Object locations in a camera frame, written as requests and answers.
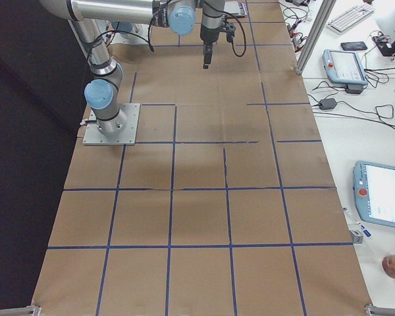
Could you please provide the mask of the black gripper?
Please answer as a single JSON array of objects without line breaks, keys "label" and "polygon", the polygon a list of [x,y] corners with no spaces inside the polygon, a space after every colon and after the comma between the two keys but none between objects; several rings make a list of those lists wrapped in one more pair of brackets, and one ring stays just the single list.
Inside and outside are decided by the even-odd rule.
[{"label": "black gripper", "polygon": [[203,40],[203,68],[209,68],[213,56],[213,44],[218,40],[220,33],[226,34],[228,43],[234,41],[234,24],[226,20],[221,21],[221,25],[215,28],[206,27],[201,24],[200,38]]}]

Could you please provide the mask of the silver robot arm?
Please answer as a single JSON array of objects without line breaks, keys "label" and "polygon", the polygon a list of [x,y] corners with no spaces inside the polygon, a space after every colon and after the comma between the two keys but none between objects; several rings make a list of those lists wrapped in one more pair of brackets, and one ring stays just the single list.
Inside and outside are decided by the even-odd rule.
[{"label": "silver robot arm", "polygon": [[161,27],[188,35],[201,10],[203,68],[209,68],[221,33],[234,41],[226,1],[42,1],[51,14],[70,24],[85,54],[93,81],[84,90],[91,115],[84,120],[84,143],[133,145],[137,142],[140,104],[116,101],[123,79],[122,63],[138,61],[151,47],[151,29]]}]

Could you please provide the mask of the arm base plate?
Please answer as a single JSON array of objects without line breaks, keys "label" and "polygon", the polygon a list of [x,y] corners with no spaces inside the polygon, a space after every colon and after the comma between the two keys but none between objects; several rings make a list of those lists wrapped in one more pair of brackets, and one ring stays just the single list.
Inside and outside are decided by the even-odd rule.
[{"label": "arm base plate", "polygon": [[84,145],[135,145],[140,117],[139,103],[119,104],[118,115],[109,121],[98,120],[93,111],[86,124]]}]

